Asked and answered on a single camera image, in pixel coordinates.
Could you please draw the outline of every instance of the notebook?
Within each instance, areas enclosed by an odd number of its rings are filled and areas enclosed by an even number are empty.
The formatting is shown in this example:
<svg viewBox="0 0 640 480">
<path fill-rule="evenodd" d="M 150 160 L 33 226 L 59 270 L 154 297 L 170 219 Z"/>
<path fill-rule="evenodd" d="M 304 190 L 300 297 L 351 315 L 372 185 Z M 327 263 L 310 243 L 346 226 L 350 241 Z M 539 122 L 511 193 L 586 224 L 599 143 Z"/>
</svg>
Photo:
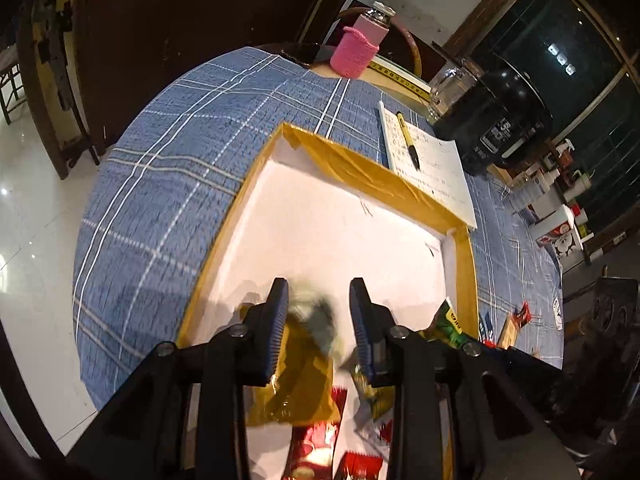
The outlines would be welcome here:
<svg viewBox="0 0 640 480">
<path fill-rule="evenodd" d="M 378 108 L 391 171 L 431 195 L 470 228 L 477 229 L 474 206 L 466 186 L 456 141 L 437 139 L 405 118 L 420 161 L 418 171 L 409 157 L 398 117 L 387 110 L 382 101 Z"/>
</svg>

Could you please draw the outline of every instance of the snack wrapper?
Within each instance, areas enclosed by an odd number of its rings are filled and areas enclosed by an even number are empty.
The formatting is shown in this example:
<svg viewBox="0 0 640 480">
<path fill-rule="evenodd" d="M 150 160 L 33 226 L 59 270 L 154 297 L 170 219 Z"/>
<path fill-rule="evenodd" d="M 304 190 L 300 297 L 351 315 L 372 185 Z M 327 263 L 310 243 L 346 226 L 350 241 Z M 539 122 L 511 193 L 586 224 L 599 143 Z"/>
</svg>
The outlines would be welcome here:
<svg viewBox="0 0 640 480">
<path fill-rule="evenodd" d="M 427 341 L 440 339 L 453 348 L 460 348 L 464 343 L 471 341 L 471 338 L 462 332 L 449 298 L 445 298 L 440 304 L 431 324 L 418 333 Z"/>
<path fill-rule="evenodd" d="M 335 301 L 305 280 L 289 280 L 288 313 L 309 332 L 320 351 L 342 363 L 342 341 L 335 326 Z"/>
<path fill-rule="evenodd" d="M 342 416 L 347 390 L 333 388 L 332 399 Z M 339 431 L 340 422 L 316 422 L 306 428 L 293 428 L 282 480 L 332 480 Z"/>
<path fill-rule="evenodd" d="M 453 348 L 460 348 L 464 343 L 473 340 L 466 333 L 462 332 L 462 327 L 453 312 L 449 298 L 446 298 L 428 328 L 418 332 L 427 341 L 440 339 Z M 362 373 L 360 366 L 356 365 L 351 373 L 353 383 L 358 394 L 365 399 L 371 408 L 371 416 L 378 420 L 385 415 L 394 405 L 396 390 L 392 386 L 373 388 L 367 378 Z"/>
<path fill-rule="evenodd" d="M 391 453 L 391 437 L 394 432 L 393 412 L 387 412 L 379 420 L 369 419 L 356 433 L 376 450 L 385 460 L 389 461 Z"/>
<path fill-rule="evenodd" d="M 394 405 L 396 389 L 393 386 L 373 388 L 367 381 L 360 365 L 355 365 L 353 372 L 351 372 L 351 378 L 360 397 L 369 404 L 374 420 L 383 416 Z"/>
<path fill-rule="evenodd" d="M 378 480 L 382 458 L 347 451 L 340 460 L 335 480 Z"/>
<path fill-rule="evenodd" d="M 246 424 L 310 426 L 326 420 L 339 422 L 340 411 L 332 399 L 333 382 L 333 361 L 319 349 L 302 323 L 289 315 L 276 372 L 264 388 L 251 388 L 253 403 Z"/>
<path fill-rule="evenodd" d="M 529 311 L 529 303 L 525 301 L 519 312 L 510 312 L 507 314 L 507 319 L 502 326 L 497 346 L 505 350 L 510 346 L 514 346 L 518 339 L 520 329 L 529 321 L 531 321 L 531 312 Z"/>
</svg>

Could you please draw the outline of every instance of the pen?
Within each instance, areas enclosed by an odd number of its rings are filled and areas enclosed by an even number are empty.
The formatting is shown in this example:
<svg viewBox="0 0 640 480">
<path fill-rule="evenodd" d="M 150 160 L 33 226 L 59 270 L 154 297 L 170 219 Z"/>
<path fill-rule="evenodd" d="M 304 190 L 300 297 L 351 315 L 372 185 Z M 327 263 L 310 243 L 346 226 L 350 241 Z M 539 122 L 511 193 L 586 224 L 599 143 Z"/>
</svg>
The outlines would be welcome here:
<svg viewBox="0 0 640 480">
<path fill-rule="evenodd" d="M 418 152 L 415 151 L 414 142 L 411 138 L 411 135 L 409 135 L 409 129 L 406 127 L 406 123 L 404 122 L 404 117 L 402 117 L 402 114 L 400 112 L 398 112 L 396 116 L 398 116 L 400 129 L 402 130 L 402 134 L 404 135 L 404 142 L 406 142 L 406 146 L 409 149 L 409 156 L 411 157 L 411 162 L 414 164 L 416 170 L 420 170 L 420 161 L 418 160 Z"/>
</svg>

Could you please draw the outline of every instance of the white floor tile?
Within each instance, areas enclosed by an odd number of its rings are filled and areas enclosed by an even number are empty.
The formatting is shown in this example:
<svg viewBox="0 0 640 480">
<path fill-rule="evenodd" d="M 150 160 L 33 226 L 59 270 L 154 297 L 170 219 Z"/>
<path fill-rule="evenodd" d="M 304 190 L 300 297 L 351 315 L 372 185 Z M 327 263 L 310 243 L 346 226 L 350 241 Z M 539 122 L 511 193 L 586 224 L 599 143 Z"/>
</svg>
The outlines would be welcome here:
<svg viewBox="0 0 640 480">
<path fill-rule="evenodd" d="M 67 452 L 95 407 L 72 323 L 78 230 L 97 168 L 84 153 L 61 181 L 27 106 L 0 118 L 0 318 L 33 402 Z"/>
</svg>

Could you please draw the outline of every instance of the air fryer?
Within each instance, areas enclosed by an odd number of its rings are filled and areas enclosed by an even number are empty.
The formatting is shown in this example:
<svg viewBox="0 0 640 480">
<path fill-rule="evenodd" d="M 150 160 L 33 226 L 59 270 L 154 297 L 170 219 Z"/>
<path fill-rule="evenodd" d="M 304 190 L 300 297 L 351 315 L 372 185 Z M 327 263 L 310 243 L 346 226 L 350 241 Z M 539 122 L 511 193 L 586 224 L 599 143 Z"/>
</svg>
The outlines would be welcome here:
<svg viewBox="0 0 640 480">
<path fill-rule="evenodd" d="M 456 141 L 469 174 L 489 164 L 515 167 L 551 132 L 551 113 L 529 78 L 494 56 L 494 66 L 433 125 L 439 139 Z"/>
</svg>

